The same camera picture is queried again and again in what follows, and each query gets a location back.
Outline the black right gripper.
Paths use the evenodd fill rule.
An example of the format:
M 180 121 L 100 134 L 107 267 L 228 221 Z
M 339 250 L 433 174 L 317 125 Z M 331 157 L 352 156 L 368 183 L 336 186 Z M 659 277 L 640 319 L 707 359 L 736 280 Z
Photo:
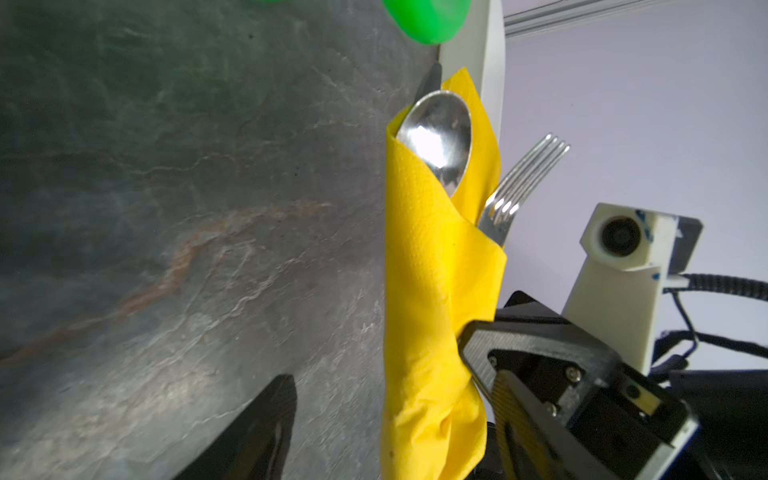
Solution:
M 474 479 L 763 479 L 767 374 L 643 374 L 608 345 L 523 292 L 458 351 L 492 404 Z

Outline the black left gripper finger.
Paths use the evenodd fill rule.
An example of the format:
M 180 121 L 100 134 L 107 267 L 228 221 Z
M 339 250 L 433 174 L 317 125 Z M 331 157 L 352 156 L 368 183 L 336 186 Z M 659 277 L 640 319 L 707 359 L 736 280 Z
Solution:
M 178 479 L 279 479 L 297 410 L 294 377 L 276 376 Z

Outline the yellow paper napkin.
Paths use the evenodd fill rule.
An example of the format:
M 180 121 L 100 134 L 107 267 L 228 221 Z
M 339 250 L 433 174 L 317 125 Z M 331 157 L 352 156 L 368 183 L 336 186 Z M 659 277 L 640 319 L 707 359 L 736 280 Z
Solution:
M 476 140 L 453 194 L 386 129 L 385 327 L 380 464 L 386 479 L 463 479 L 483 458 L 483 401 L 458 352 L 474 320 L 495 315 L 507 262 L 477 228 L 500 179 L 497 140 L 470 74 L 445 82 Z

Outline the silver fork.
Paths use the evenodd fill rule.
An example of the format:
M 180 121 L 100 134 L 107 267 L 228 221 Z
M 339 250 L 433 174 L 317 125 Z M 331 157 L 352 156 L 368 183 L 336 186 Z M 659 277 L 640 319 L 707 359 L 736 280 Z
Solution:
M 523 203 L 569 150 L 570 145 L 553 133 L 540 139 L 486 200 L 477 228 L 503 247 Z

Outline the silver spoon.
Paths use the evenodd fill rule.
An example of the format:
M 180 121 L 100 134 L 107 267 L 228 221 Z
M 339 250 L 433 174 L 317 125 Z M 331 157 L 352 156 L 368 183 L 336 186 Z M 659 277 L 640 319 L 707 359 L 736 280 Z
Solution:
M 471 156 L 472 123 L 465 101 L 449 90 L 425 95 L 407 113 L 395 138 L 427 165 L 452 197 Z

